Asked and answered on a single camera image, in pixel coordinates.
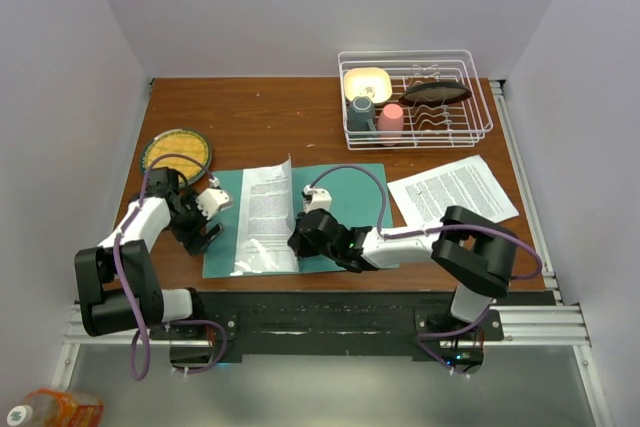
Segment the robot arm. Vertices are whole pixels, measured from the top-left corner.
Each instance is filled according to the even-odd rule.
[[[78,296],[87,333],[97,336],[137,326],[124,291],[103,289],[104,284],[115,278],[113,245],[118,233],[123,234],[120,242],[123,269],[147,325],[200,316],[195,290],[160,289],[150,252],[160,232],[169,229],[189,254],[203,253],[222,232],[220,224],[205,231],[207,223],[231,203],[216,179],[200,194],[187,187],[180,195],[178,171],[166,167],[153,169],[143,205],[134,199],[109,237],[97,247],[76,254]]]
[[[517,247],[504,238],[471,230],[425,235],[410,227],[382,229],[380,233],[373,227],[346,228],[329,213],[331,197],[326,190],[306,187],[303,198],[304,211],[289,239],[289,246],[300,257],[324,255],[357,273],[401,262],[434,261],[460,282],[449,314],[465,323],[477,319],[494,298],[508,294]],[[449,207],[441,221],[445,226],[488,227],[515,237],[459,206]],[[466,248],[464,243],[470,237],[473,245]]]

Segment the black plate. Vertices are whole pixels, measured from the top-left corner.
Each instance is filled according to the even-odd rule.
[[[473,92],[460,82],[427,82],[409,87],[398,101],[404,105],[440,107],[443,104],[462,102],[472,95]]]

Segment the yellow bowl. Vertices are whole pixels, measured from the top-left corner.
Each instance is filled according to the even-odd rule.
[[[378,67],[351,69],[344,75],[344,96],[349,102],[356,97],[369,97],[376,104],[391,98],[391,77]]]

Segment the pink cup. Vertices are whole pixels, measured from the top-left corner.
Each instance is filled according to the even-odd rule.
[[[396,139],[391,142],[381,142],[382,145],[391,147],[397,143],[397,138],[402,134],[385,134],[385,131],[401,131],[404,128],[404,110],[398,104],[387,104],[378,117],[378,132],[381,139]]]

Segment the white wire dish rack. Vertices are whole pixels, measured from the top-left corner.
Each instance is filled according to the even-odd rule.
[[[351,150],[473,147],[493,128],[473,58],[466,50],[341,52],[338,63],[343,128]],[[460,82],[473,95],[451,105],[403,105],[404,128],[401,131],[351,132],[347,129],[349,102],[344,95],[344,76],[359,67],[379,67],[389,74],[393,94],[387,103],[398,103],[409,87],[434,80]],[[376,125],[383,108],[384,105],[376,106]]]

